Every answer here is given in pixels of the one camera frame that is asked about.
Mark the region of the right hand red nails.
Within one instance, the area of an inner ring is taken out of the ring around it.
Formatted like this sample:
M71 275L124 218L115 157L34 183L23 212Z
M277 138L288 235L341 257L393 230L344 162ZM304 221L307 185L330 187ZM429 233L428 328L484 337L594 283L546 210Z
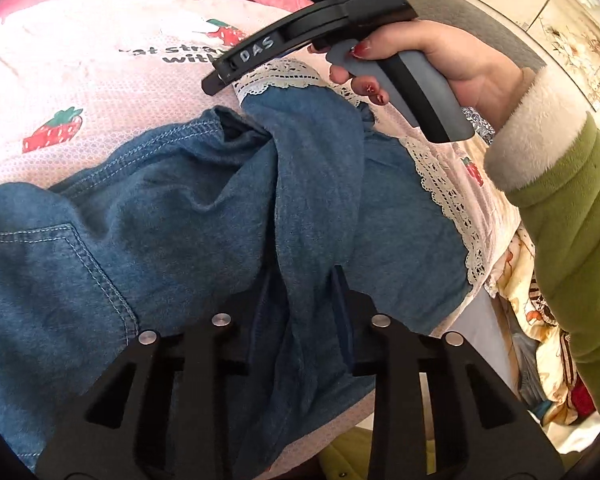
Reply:
M359 61L381 61L402 51L418 51L449 83L458 104L474 108L495 131L506 124L535 72L463 29L396 14L351 50Z

